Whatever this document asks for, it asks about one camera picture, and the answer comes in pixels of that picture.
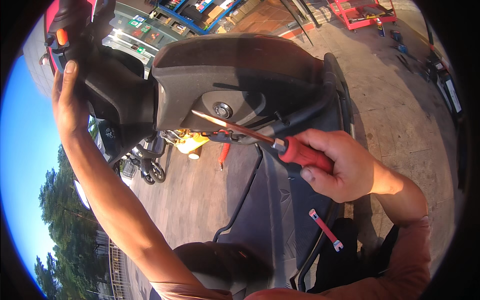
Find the red screwdriver handle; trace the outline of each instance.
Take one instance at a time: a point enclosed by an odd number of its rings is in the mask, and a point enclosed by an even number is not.
[[[328,174],[333,174],[333,160],[322,151],[312,149],[300,143],[293,136],[285,138],[288,141],[288,147],[284,154],[278,157],[286,163],[296,163],[305,166],[317,166]]]

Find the wrench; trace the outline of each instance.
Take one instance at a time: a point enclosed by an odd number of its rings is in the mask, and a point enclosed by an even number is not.
[[[322,221],[322,219],[320,219],[320,217],[317,215],[317,212],[315,211],[315,209],[311,209],[308,214],[312,217],[312,219],[318,224],[318,226],[320,226],[320,228],[324,231],[324,233],[328,236],[328,238],[332,241],[333,243],[333,247],[335,248],[335,251],[339,252],[340,249],[343,249],[343,244],[342,242],[340,242],[336,237],[335,235],[333,234],[333,232],[330,230],[330,228],[328,228],[327,224],[324,223],[324,221]]]

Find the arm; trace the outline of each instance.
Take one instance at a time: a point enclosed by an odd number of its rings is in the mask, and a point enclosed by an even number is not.
[[[387,216],[399,226],[427,215],[427,201],[420,188],[375,159],[346,132],[309,129],[296,138],[335,162],[333,175],[313,166],[302,169],[302,177],[316,192],[338,203],[376,193]]]
[[[203,288],[169,247],[140,200],[108,166],[87,131],[86,102],[73,96],[78,74],[70,61],[55,73],[52,106],[65,153],[105,232],[148,280]]]

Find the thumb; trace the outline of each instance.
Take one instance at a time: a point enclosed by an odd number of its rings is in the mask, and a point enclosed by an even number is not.
[[[61,95],[63,97],[70,97],[73,94],[73,87],[78,75],[78,64],[74,60],[69,60],[65,66],[63,73],[63,84],[61,88]]]
[[[332,194],[337,187],[337,181],[332,175],[314,166],[304,167],[300,171],[300,175],[317,193],[328,197],[333,196]]]

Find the blue sky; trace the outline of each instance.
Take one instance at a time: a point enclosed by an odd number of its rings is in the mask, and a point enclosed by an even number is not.
[[[35,278],[36,256],[45,264],[55,243],[41,219],[38,195],[45,173],[58,170],[60,138],[50,98],[42,95],[21,56],[7,83],[0,120],[0,188],[17,250]]]

